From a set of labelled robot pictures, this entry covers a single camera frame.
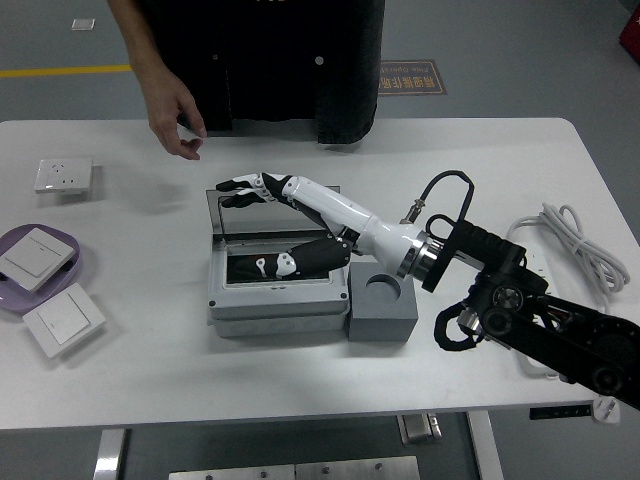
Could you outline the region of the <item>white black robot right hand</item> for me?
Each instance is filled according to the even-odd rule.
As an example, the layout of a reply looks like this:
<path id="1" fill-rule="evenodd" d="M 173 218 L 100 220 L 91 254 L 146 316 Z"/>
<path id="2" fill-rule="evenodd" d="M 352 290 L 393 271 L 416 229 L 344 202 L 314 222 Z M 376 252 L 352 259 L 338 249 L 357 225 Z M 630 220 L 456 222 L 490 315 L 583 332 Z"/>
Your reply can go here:
<path id="1" fill-rule="evenodd" d="M 426 235 L 412 224 L 391 224 L 341 194 L 303 176 L 247 174 L 216 185 L 230 192 L 226 208 L 278 201 L 307 216 L 355 250 L 374 257 L 398 278 L 409 274 Z"/>

